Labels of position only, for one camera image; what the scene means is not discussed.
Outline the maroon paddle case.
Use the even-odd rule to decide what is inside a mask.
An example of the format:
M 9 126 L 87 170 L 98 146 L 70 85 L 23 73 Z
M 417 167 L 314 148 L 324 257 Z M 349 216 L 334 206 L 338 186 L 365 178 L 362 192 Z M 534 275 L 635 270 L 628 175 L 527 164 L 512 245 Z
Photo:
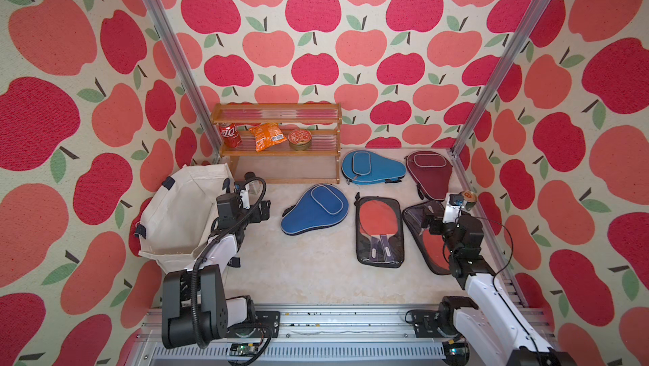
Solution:
M 406 157 L 406 167 L 421 200 L 446 199 L 453 167 L 444 156 L 434 151 L 416 151 Z

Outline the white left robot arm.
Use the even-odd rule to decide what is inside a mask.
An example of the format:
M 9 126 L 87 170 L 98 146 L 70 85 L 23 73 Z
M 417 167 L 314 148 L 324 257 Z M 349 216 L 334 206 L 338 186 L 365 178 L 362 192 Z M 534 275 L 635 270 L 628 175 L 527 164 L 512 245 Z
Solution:
M 269 200 L 250 208 L 226 193 L 216 199 L 216 217 L 208 222 L 208 244 L 189 269 L 166 275 L 162 295 L 162 343 L 172 349 L 189 345 L 205 348 L 235 330 L 251 333 L 260 323 L 248 295 L 227 298 L 222 273 L 238 259 L 245 229 L 270 218 Z

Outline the clear case red paddles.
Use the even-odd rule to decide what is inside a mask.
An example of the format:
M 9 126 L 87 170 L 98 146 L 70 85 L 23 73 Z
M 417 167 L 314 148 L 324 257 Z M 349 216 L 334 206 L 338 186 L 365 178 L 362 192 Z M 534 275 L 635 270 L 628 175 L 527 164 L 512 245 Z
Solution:
M 405 261 L 405 247 L 399 202 L 357 193 L 354 206 L 358 262 L 365 266 L 400 268 Z

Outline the dark blue paddle case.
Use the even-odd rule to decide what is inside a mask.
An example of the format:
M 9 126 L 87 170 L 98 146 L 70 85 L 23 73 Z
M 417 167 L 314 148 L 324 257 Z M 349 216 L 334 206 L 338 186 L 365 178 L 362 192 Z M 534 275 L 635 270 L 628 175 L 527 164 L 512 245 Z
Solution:
M 316 184 L 282 213 L 281 229 L 289 236 L 334 227 L 349 212 L 349 202 L 339 188 Z

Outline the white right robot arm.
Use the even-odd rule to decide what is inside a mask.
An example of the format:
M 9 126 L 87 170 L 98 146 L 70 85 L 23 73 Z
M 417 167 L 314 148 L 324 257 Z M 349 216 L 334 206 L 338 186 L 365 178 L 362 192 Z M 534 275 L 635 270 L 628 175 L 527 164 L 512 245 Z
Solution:
M 575 365 L 542 337 L 522 315 L 497 280 L 497 273 L 481 255 L 483 227 L 477 218 L 461 213 L 444 222 L 425 214 L 416 222 L 424 236 L 440 236 L 441 252 L 448 253 L 449 272 L 466 296 L 445 296 L 433 318 L 413 313 L 414 325 L 434 330 L 448 339 L 444 344 L 447 364 L 464 365 L 466 344 L 486 365 Z

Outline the black paddle case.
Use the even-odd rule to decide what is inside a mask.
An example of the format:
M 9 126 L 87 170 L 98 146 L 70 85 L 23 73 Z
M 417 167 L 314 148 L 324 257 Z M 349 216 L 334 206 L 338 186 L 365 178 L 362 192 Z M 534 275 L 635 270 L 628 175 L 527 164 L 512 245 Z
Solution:
M 437 200 L 429 200 L 405 208 L 402 219 L 413 236 L 427 267 L 436 275 L 448 276 L 451 272 L 446 261 L 449 251 L 442 237 L 443 215 L 444 206 Z

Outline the light blue paddle case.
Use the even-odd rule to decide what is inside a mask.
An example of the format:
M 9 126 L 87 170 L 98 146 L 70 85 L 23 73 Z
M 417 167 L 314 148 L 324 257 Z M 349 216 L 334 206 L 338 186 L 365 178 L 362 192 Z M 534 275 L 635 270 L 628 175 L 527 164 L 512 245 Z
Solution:
M 377 183 L 400 183 L 407 169 L 395 161 L 372 151 L 351 151 L 344 156 L 341 172 L 349 183 L 370 185 Z

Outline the white canvas tote bag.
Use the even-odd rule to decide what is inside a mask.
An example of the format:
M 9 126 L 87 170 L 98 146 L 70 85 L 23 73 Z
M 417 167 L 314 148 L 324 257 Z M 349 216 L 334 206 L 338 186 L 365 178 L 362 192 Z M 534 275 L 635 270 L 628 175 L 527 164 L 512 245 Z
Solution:
M 163 181 L 135 227 L 141 257 L 162 271 L 190 271 L 211 241 L 216 198 L 233 176 L 226 164 L 186 166 Z

